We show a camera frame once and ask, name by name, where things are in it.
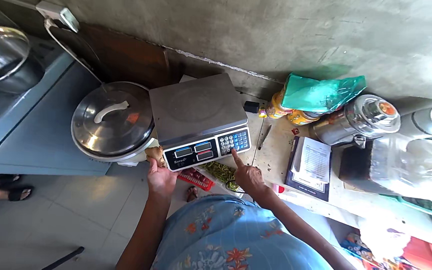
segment lid handle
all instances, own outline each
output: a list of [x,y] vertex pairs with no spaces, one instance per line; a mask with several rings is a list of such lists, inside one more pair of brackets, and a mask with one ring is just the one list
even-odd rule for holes
[[108,113],[110,113],[112,111],[116,111],[116,110],[124,110],[124,109],[126,109],[128,107],[129,107],[128,101],[124,101],[124,102],[121,102],[121,103],[118,103],[118,104],[111,105],[111,106],[109,106],[107,108],[104,108],[104,109],[102,109],[100,112],[98,112],[96,114],[96,116],[94,117],[94,122],[96,124],[99,124],[99,123],[101,123],[101,121],[103,121],[103,117],[106,114],[108,114]]

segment electrical outlet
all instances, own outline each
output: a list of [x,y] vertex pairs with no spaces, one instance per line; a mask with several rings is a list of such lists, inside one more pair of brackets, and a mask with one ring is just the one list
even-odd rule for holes
[[78,20],[76,20],[75,16],[66,7],[41,1],[36,5],[36,10],[38,10],[45,18],[61,21],[76,33],[79,30]]

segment hand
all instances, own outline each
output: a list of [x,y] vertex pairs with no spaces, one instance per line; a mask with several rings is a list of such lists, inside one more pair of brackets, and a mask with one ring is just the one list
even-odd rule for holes
[[231,149],[231,154],[237,165],[236,172],[234,173],[236,184],[248,193],[249,196],[257,200],[256,197],[259,197],[261,193],[264,193],[268,189],[263,180],[261,170],[253,166],[244,165],[234,148]]
[[159,197],[171,198],[176,185],[176,177],[178,172],[172,172],[168,168],[160,168],[156,159],[148,157],[148,187],[149,195],[157,195]]

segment sandal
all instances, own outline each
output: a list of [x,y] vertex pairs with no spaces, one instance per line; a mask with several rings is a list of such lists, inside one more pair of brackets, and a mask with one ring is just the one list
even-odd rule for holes
[[[25,185],[25,186],[19,186],[19,187],[13,187],[8,189],[9,194],[8,194],[8,200],[9,201],[22,201],[22,200],[26,200],[29,197],[31,197],[31,195],[34,192],[34,186],[32,185]],[[29,189],[29,194],[21,200],[21,194],[23,194],[25,189]]]
[[19,174],[2,174],[0,173],[0,188],[8,187],[14,184],[16,181],[21,180]]

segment green beans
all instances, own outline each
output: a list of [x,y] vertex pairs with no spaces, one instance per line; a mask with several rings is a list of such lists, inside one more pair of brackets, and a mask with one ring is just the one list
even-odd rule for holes
[[[223,183],[234,181],[234,173],[236,172],[236,169],[234,168],[218,163],[216,161],[201,164],[200,166],[208,173],[221,180]],[[232,190],[236,190],[239,187],[234,182],[230,182],[228,186]]]

